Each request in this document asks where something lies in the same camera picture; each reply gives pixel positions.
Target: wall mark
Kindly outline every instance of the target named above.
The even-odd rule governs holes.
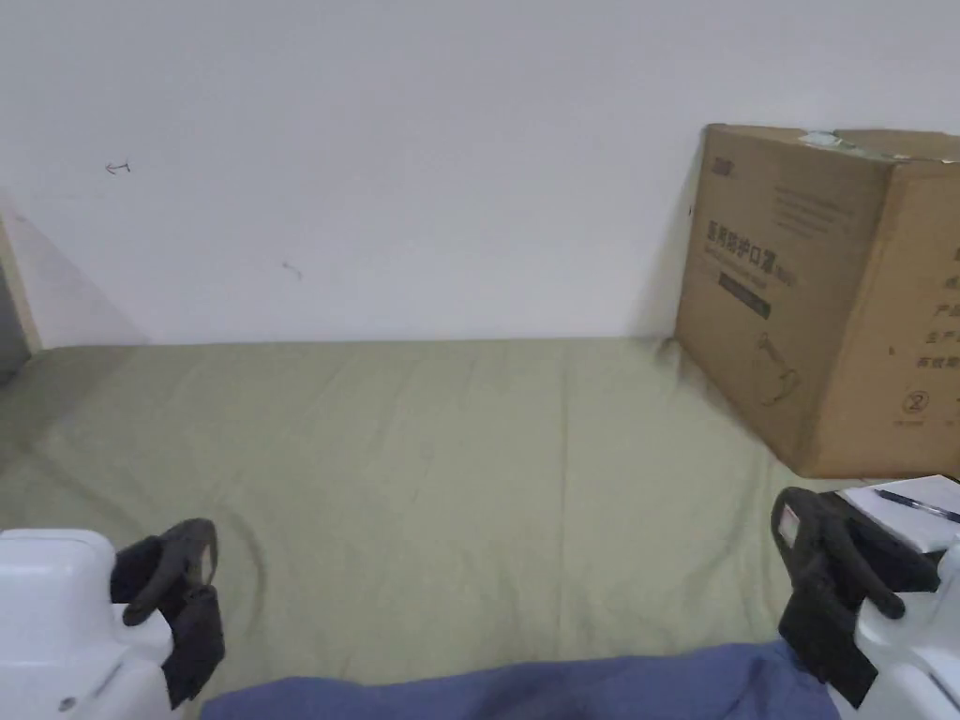
[[[288,262],[282,262],[282,263],[280,263],[280,267],[283,268],[284,270],[289,270],[291,273],[293,273],[294,275],[296,275],[296,276],[297,276],[297,281],[303,281],[303,273],[300,272],[297,268],[295,268],[295,267],[294,267],[293,265],[291,265],[290,263],[288,263]]]
[[[111,175],[116,175],[117,170],[126,170],[128,173],[132,172],[130,169],[130,161],[127,160],[123,165],[114,165],[112,162],[107,163],[107,172]]]

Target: cardboard box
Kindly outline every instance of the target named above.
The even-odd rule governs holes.
[[[795,472],[960,471],[960,138],[711,126],[677,337]]]

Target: notebook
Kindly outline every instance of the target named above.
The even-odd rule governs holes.
[[[890,533],[922,553],[946,550],[960,533],[960,524],[884,500],[874,492],[884,489],[912,497],[944,510],[960,513],[960,485],[943,475],[929,475],[911,480],[850,488],[840,495],[862,513],[885,527]]]

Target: blue pants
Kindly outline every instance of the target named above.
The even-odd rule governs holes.
[[[206,703],[202,720],[839,720],[782,641],[666,658],[535,662],[364,686],[290,678]]]

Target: bed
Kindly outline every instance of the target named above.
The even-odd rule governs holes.
[[[0,389],[0,527],[216,521],[228,658],[391,683],[770,638],[780,464],[670,341],[62,348]]]

